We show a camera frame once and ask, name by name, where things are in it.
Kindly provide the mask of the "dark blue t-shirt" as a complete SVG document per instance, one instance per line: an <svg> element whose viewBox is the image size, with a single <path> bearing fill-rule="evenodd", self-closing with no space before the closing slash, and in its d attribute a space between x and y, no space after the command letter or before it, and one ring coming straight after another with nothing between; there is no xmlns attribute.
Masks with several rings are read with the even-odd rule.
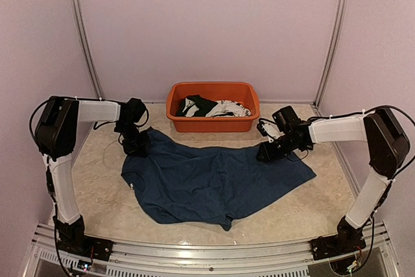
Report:
<svg viewBox="0 0 415 277"><path fill-rule="evenodd" d="M273 204L316 177L295 154L272 163L259 146L188 147L150 129L147 156L127 156L121 176L142 210L159 224L232 222Z"/></svg>

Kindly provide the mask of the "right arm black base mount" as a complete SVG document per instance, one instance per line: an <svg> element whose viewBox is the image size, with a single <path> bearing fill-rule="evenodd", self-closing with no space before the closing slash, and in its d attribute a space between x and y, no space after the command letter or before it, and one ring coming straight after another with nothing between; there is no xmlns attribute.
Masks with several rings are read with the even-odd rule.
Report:
<svg viewBox="0 0 415 277"><path fill-rule="evenodd" d="M338 239L337 235L320 236L312 239L309 244L315 261L341 256L366 248L366 242L363 238L342 242Z"/></svg>

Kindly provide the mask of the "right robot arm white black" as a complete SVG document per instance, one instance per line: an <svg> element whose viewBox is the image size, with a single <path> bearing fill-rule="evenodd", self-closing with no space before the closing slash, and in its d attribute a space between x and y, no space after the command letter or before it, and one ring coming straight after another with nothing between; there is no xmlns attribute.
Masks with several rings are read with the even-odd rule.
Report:
<svg viewBox="0 0 415 277"><path fill-rule="evenodd" d="M291 106L261 118L259 133L267 139L260 144L257 159L274 162L287 158L295 150L309 152L323 143L362 142L367 146L369 172L355 202L339 221L330 246L346 253L362 238L362 229L383 205L396 176L413 161L408 160L410 141L390 105L344 115L299 118Z"/></svg>

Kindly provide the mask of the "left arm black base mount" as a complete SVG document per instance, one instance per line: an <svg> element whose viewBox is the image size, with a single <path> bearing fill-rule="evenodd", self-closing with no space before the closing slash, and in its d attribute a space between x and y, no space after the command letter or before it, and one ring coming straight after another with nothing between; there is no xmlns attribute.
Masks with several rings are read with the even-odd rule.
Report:
<svg viewBox="0 0 415 277"><path fill-rule="evenodd" d="M86 236L80 245L58 238L59 250L90 259L109 261L114 242L109 239Z"/></svg>

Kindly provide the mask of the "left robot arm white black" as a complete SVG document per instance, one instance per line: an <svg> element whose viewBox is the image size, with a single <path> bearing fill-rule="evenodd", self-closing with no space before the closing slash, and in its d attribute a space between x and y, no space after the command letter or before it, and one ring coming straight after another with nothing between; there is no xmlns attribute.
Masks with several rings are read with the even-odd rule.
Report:
<svg viewBox="0 0 415 277"><path fill-rule="evenodd" d="M35 110L41 112L41 116L36 126L29 127L29 132L45 165L47 190L55 210L54 226L63 245L77 254L84 254L90 249L91 241L84 234L71 173L78 125L93 123L99 128L114 124L124 153L144 158L150 139L146 131L140 130L140 120L149 119L148 109L136 98L119 102L52 96Z"/></svg>

